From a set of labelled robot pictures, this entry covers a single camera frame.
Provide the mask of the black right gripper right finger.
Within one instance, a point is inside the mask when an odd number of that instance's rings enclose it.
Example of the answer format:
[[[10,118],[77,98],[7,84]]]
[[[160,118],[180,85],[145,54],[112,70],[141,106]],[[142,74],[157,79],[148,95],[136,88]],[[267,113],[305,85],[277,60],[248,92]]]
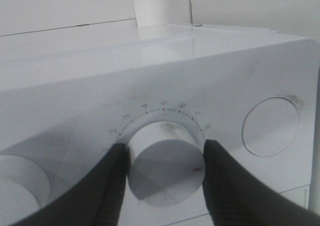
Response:
[[[203,193],[214,225],[309,225],[310,212],[276,193],[217,141],[206,140]]]

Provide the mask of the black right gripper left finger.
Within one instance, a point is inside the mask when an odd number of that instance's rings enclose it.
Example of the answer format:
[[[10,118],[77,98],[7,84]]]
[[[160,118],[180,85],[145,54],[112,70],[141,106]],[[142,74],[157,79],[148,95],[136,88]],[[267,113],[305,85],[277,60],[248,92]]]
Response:
[[[75,186],[18,225],[117,225],[123,203],[127,151],[114,144]]]

